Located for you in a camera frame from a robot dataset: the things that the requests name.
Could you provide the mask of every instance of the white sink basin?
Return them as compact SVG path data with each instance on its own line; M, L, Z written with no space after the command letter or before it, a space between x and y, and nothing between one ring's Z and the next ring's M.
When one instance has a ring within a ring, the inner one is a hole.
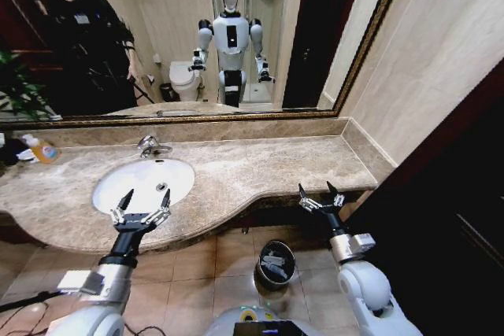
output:
M133 198L128 212L153 212L170 189L171 204L186 197L195 184L195 172L183 161L152 159L123 165L103 176L93 192L93 206L109 214L131 189Z

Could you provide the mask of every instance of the soap dispenser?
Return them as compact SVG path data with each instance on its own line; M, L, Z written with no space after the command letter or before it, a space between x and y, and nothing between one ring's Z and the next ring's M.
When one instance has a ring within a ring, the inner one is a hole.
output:
M28 147L30 147L35 156L45 164L52 163L59 156L59 152L56 150L56 147L46 141L35 138L31 134L23 135L22 139L26 142Z

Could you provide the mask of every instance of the marble countertop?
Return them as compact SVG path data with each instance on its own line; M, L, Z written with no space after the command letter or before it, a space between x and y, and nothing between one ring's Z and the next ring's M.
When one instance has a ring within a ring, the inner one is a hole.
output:
M169 248L197 238L263 197L367 190L376 180L341 136L171 143L170 158L195 170L195 185L172 215L147 234L141 249ZM18 164L0 177L0 211L34 238L84 253L106 253L117 236L91 194L108 171L137 161L135 146L71 147L53 164Z
M215 102L158 102L141 105L109 113L111 116L156 116L158 111L164 111L170 116L187 114L226 114L241 113L242 110L230 105Z

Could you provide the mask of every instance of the name badge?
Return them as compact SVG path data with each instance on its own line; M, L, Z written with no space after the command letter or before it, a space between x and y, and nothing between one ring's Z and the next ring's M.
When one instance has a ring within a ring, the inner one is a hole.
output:
M79 25L90 24L89 19L84 13L77 13L76 15L74 15L74 17L76 18L77 24Z

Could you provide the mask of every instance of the sink drain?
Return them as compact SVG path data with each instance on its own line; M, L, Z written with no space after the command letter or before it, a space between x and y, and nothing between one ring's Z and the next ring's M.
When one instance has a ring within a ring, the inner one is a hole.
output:
M157 186L156 186L156 190L158 192L162 192L163 190L165 190L166 188L168 187L168 184L167 183L159 183Z

